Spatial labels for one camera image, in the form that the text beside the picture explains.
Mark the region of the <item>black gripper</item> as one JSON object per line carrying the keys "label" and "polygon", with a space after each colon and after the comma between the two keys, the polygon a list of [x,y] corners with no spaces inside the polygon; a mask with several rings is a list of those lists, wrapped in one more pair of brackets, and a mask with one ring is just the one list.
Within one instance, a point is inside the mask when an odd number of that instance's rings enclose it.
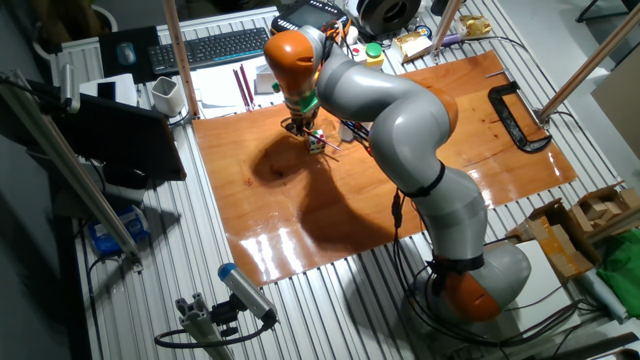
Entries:
{"label": "black gripper", "polygon": [[314,126],[314,121],[317,118],[316,112],[311,112],[307,114],[294,114],[290,117],[287,122],[287,131],[293,135],[296,135],[300,138],[304,138],[305,134],[307,134],[313,138],[318,138],[317,134],[315,134],[311,129]]}

